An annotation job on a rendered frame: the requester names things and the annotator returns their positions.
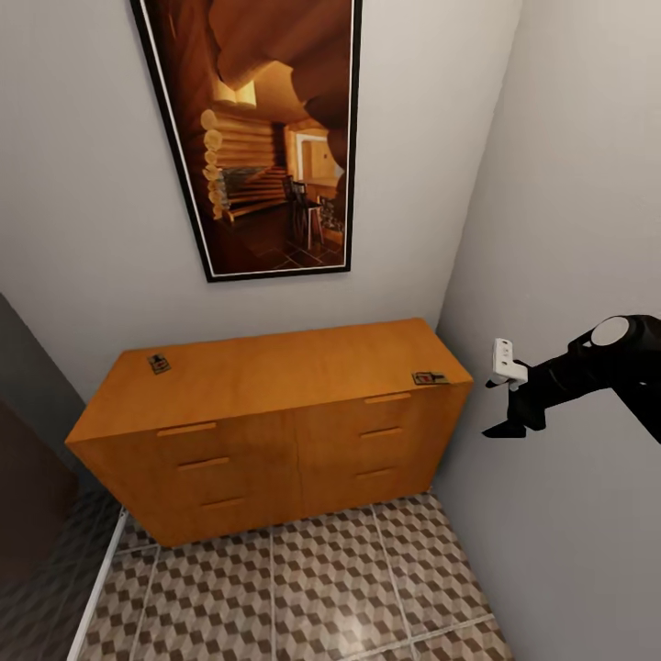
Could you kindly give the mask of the mousetrap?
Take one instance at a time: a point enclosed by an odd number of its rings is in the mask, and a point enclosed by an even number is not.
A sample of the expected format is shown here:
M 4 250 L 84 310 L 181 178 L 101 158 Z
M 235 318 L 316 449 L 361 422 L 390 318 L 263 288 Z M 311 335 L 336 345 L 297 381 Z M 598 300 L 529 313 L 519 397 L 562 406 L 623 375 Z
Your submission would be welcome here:
M 416 385 L 449 386 L 449 379 L 443 372 L 412 373 Z
M 148 358 L 151 368 L 156 375 L 159 375 L 163 372 L 171 370 L 169 362 L 166 360 L 166 357 L 163 353 L 158 353 Z

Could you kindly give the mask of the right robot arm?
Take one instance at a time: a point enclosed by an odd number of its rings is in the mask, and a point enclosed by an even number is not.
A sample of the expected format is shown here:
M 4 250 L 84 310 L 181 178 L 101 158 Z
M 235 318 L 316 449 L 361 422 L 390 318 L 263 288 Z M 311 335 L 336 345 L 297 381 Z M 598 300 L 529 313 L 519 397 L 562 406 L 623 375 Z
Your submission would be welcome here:
M 526 427 L 546 428 L 544 409 L 612 388 L 661 443 L 661 320 L 610 317 L 567 347 L 560 357 L 528 366 L 512 360 L 512 342 L 494 341 L 490 384 L 509 383 L 508 421 L 482 434 L 525 438 Z

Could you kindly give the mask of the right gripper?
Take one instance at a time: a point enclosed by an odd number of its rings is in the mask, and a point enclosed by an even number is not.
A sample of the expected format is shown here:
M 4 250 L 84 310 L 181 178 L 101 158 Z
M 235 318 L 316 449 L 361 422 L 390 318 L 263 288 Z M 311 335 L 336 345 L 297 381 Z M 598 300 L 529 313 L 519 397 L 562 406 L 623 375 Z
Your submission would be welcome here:
M 488 438 L 525 438 L 526 427 L 534 431 L 546 428 L 544 409 L 580 398 L 569 393 L 556 380 L 551 369 L 553 359 L 538 366 L 528 366 L 528 382 L 521 384 L 517 391 L 509 389 L 507 419 L 487 431 Z

